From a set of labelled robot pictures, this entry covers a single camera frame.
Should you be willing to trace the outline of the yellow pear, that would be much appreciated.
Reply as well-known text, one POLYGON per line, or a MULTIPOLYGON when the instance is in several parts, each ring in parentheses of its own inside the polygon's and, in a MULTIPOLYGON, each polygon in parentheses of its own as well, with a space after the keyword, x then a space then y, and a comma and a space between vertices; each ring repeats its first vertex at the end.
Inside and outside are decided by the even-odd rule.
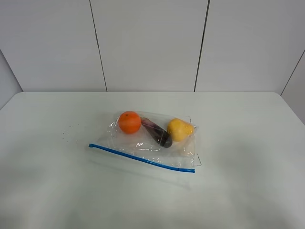
POLYGON ((178 118, 167 124, 167 132, 174 142, 181 142, 195 132, 195 126, 178 118))

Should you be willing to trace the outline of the clear zip bag blue seal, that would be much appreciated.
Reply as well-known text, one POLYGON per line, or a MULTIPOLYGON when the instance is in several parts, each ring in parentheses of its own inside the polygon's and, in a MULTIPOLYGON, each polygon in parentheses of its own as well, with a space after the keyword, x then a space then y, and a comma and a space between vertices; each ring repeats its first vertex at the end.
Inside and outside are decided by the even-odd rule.
POLYGON ((126 111, 116 114, 107 114, 104 118, 105 125, 100 131, 101 136, 96 142, 89 143, 90 148, 104 150, 106 152, 127 157, 152 166, 164 169, 194 173, 196 168, 196 131, 197 125, 191 122, 190 117, 181 118, 141 111, 136 112, 140 118, 148 118, 152 122, 167 131, 167 124, 174 118, 181 119, 195 126, 195 132, 181 142, 174 142, 170 148, 160 147, 141 125, 134 134, 125 134, 118 125, 119 117, 126 111))

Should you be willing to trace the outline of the purple eggplant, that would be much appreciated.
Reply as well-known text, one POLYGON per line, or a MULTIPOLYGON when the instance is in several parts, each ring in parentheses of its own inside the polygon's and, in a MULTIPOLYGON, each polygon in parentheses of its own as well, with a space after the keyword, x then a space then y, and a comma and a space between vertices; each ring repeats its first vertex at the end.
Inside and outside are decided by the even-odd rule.
POLYGON ((141 118, 141 123, 142 126, 147 130, 150 136, 160 147, 170 148, 172 146, 173 140, 166 130, 164 130, 148 118, 141 118))

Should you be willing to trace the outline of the orange fruit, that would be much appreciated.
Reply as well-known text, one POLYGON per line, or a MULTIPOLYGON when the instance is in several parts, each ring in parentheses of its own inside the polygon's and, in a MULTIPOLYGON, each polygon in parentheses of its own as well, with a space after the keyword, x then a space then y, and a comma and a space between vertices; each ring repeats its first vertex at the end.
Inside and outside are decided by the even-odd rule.
POLYGON ((141 127, 141 118, 134 111, 126 111, 120 115, 118 125, 125 134, 134 134, 141 127))

